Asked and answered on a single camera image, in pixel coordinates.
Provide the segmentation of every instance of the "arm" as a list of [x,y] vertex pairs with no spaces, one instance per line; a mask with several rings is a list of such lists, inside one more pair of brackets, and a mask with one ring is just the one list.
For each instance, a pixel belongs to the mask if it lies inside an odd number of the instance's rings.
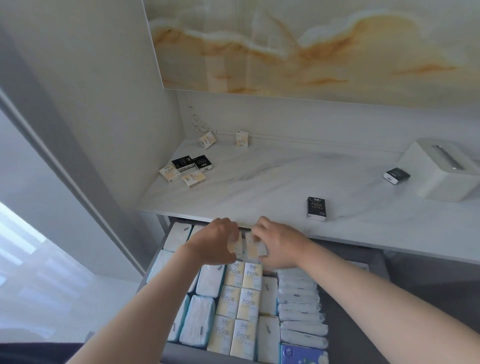
[[480,335],[394,284],[348,263],[290,226],[252,228],[267,267],[300,267],[330,294],[392,364],[478,363]]
[[233,263],[227,240],[238,233],[237,224],[227,218],[201,229],[68,364],[158,364],[195,275],[204,264]]

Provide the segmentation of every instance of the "painting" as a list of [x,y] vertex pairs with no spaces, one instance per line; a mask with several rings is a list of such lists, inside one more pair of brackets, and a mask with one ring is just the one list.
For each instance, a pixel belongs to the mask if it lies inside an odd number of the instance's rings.
[[480,103],[480,1],[144,0],[165,88]]

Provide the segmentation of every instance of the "hand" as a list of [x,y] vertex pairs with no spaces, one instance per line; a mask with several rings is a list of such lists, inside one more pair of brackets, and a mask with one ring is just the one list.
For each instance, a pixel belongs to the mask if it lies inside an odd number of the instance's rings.
[[227,248],[228,238],[237,240],[239,227],[229,218],[216,218],[210,224],[198,231],[186,243],[185,247],[192,249],[199,257],[202,265],[217,266],[235,262],[235,253]]
[[306,246],[312,243],[300,231],[265,216],[261,216],[252,228],[252,236],[265,242],[268,256],[259,259],[268,268],[296,267]]

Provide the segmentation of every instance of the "person's right arm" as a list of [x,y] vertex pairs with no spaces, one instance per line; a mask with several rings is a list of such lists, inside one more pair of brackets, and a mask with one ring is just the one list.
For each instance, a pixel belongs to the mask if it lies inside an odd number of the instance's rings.
[[379,276],[261,217],[252,228],[268,247],[270,268],[300,267],[352,317],[391,364],[480,362],[480,335]]

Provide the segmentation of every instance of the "drawer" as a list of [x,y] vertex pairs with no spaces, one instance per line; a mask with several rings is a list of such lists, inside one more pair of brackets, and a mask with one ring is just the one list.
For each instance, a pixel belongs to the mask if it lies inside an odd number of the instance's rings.
[[[165,234],[161,245],[159,246],[154,259],[148,267],[138,290],[140,290],[146,283],[146,277],[152,269],[153,263],[163,248],[165,240],[175,222],[185,222],[192,225],[205,225],[205,222],[187,220],[180,218],[170,218],[170,226],[168,233]],[[383,252],[379,249],[366,248],[349,244],[341,244],[328,242],[324,240],[313,240],[328,250],[334,252],[338,256],[351,261],[361,262],[369,265],[372,273],[379,275],[387,280],[390,280],[384,262]],[[326,315],[325,323],[329,327],[328,335],[329,341],[327,349],[329,361],[332,364],[349,364],[349,363],[385,363],[386,359],[375,348],[372,342],[360,330],[350,316],[340,307],[335,300],[330,297],[321,288],[319,289],[320,299],[322,301],[322,312]],[[163,364],[247,364],[252,363],[249,360],[244,360],[232,356],[226,356],[206,350],[197,349],[180,344],[167,342],[163,356]]]

